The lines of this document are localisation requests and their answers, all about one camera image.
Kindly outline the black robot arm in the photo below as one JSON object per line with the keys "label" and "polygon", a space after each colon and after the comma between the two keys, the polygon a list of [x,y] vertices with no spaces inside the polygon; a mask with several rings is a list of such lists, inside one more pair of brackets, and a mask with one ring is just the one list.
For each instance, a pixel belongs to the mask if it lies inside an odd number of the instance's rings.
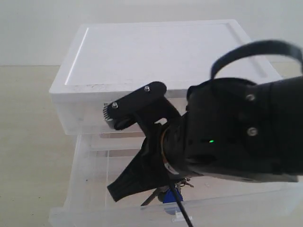
{"label": "black robot arm", "polygon": [[248,183],[297,182],[303,173],[303,79],[255,84],[220,78],[192,86],[186,112],[152,82],[106,106],[109,127],[138,124],[142,147],[108,186],[112,198],[211,176]]}

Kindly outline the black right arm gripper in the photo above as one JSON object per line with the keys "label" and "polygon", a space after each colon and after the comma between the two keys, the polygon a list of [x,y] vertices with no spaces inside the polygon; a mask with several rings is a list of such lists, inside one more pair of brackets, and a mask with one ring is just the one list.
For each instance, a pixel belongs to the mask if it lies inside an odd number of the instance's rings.
{"label": "black right arm gripper", "polygon": [[161,153],[161,135],[181,118],[178,110],[165,97],[166,86],[152,82],[103,108],[109,127],[116,131],[138,124],[145,135],[142,147],[119,177],[108,187],[117,202],[125,197],[167,186],[169,177],[181,179],[189,173],[164,163]]}

